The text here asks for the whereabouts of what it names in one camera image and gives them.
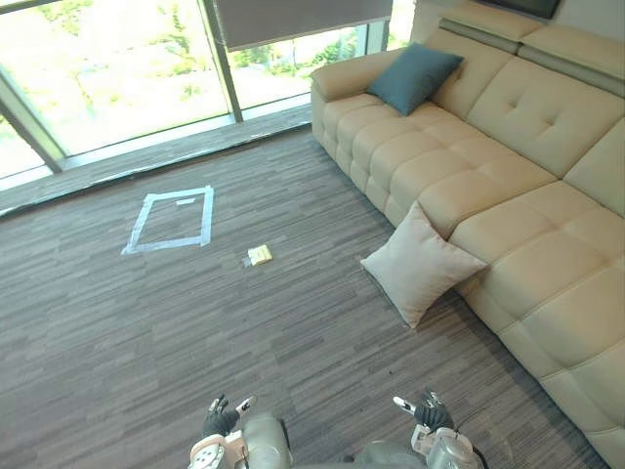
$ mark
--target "roller shade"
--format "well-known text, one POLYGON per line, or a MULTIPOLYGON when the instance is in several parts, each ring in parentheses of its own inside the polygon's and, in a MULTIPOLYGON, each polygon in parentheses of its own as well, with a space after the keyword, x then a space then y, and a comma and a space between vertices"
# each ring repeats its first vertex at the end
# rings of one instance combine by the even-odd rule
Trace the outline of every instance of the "roller shade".
POLYGON ((393 0, 213 0, 229 51, 388 20, 393 0))

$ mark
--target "glass pane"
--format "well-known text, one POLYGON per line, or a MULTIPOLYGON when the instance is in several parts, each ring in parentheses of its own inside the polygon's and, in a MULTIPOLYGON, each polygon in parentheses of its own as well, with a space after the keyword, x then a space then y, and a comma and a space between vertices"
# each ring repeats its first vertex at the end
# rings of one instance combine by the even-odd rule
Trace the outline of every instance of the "glass pane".
POLYGON ((407 46, 414 21, 414 0, 394 0, 391 22, 389 23, 389 43, 387 50, 407 46))
POLYGON ((0 62, 71 153, 227 112, 195 0, 5 14, 0 62))
POLYGON ((351 59, 354 27, 321 32, 229 53, 228 60, 242 108, 308 93, 313 70, 351 59))
POLYGON ((43 166, 43 160, 0 114, 0 179, 43 166))

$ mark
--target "cream throw pillow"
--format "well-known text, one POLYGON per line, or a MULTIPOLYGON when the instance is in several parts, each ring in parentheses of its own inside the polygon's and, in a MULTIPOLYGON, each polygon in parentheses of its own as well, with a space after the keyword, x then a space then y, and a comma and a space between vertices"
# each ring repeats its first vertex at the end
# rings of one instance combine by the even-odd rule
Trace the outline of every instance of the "cream throw pillow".
POLYGON ((387 243, 360 264, 380 282, 410 327, 446 290, 486 267, 440 237, 416 201, 387 243))

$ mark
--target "beige leather sofa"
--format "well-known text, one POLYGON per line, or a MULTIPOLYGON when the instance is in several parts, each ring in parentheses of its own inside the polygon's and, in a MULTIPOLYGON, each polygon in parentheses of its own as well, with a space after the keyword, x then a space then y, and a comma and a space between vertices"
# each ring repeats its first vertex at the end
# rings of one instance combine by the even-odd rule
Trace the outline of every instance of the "beige leather sofa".
POLYGON ((397 225, 418 199, 489 267, 475 313, 625 468, 625 48, 467 3, 429 47, 464 57, 404 117, 364 94, 401 51, 312 76, 312 131, 397 225))

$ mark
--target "floor-to-ceiling window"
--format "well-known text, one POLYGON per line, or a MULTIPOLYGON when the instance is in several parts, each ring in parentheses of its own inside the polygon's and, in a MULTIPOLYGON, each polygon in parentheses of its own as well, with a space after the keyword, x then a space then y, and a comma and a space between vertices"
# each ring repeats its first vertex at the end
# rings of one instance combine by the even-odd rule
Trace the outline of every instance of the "floor-to-ceiling window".
MULTIPOLYGON (((376 20, 227 52, 214 1, 0 0, 0 189, 147 134, 304 103, 316 68, 387 46, 376 20)), ((407 42, 413 7, 395 0, 389 47, 407 42)))
POLYGON ((322 32, 229 53, 242 108, 308 93, 313 70, 356 56, 355 27, 322 32))
POLYGON ((39 155, 0 113, 0 179, 43 165, 39 155))
POLYGON ((0 15, 0 63, 71 154, 228 112, 195 0, 0 15))
POLYGON ((389 22, 388 50, 407 46, 412 33, 416 0, 393 0, 393 13, 389 22))

